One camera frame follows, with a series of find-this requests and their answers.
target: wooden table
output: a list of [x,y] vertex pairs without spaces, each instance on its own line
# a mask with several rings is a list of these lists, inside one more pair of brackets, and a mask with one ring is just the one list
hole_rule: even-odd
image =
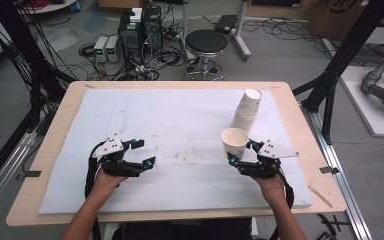
[[[60,153],[64,139],[88,88],[121,89],[246,89],[270,90],[283,120],[292,147],[300,152],[299,165],[308,184],[313,205],[308,208],[293,209],[293,213],[342,212],[346,204],[331,174],[322,174],[319,168],[326,161],[313,134],[292,94],[284,82],[75,82],[68,91],[43,140],[31,171],[41,171],[40,177],[25,179],[18,196],[8,214],[10,226],[31,226],[68,223],[73,214],[38,214],[53,164]],[[170,219],[200,219],[239,216],[272,215],[263,209],[223,209],[171,212],[129,212],[102,213],[101,222],[146,221]]]

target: paper cup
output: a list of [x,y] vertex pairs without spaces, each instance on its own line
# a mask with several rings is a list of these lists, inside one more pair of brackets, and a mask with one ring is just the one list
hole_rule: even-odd
[[248,143],[248,134],[245,131],[238,128],[228,128],[221,133],[221,140],[227,159],[227,153],[238,157],[239,160],[244,157],[245,147]]
[[252,126],[254,125],[255,119],[254,117],[244,117],[238,111],[235,113],[235,117],[233,118],[232,128],[239,128],[244,130],[247,134],[250,133]]
[[261,102],[261,92],[248,88],[239,102],[237,111],[244,117],[255,117]]

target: chair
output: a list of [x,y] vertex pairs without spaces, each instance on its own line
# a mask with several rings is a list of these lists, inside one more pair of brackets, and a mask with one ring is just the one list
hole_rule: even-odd
[[221,66],[209,58],[220,56],[226,51],[226,37],[213,30],[197,30],[186,36],[185,47],[196,59],[186,66],[184,79],[206,80],[210,76],[212,81],[224,80]]

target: human hand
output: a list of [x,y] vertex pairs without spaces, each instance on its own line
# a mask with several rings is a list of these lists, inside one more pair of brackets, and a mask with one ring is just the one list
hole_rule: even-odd
[[260,185],[263,197],[266,199],[270,206],[279,202],[286,202],[283,181],[279,176],[276,175],[275,177],[268,179],[252,179],[254,179],[258,185]]
[[129,177],[114,177],[106,174],[103,169],[99,169],[87,200],[94,201],[101,206],[104,205],[118,184],[128,178]]

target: white sheet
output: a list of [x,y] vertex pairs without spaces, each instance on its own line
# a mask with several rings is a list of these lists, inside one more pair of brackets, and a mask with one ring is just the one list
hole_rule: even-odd
[[[168,211],[265,207],[259,186],[224,158],[221,132],[230,127],[243,90],[90,89],[83,98],[51,173],[39,213],[74,213],[84,201],[88,158],[114,133],[144,139],[127,161],[156,156],[154,169],[123,182],[101,209]],[[262,91],[249,136],[290,146],[270,91]],[[247,150],[244,160],[256,162]],[[295,207],[312,204],[296,158],[282,159]]]

